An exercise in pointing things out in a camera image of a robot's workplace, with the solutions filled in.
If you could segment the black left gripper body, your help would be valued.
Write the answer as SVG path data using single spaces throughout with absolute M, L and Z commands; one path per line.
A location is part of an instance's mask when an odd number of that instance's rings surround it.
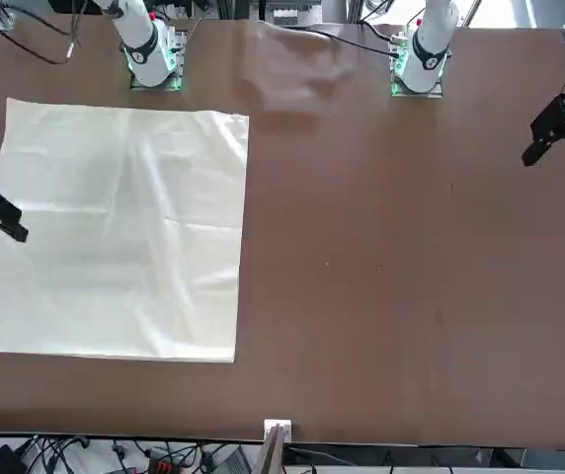
M 532 139 L 540 144 L 553 144 L 565 138 L 565 94 L 557 95 L 530 125 Z

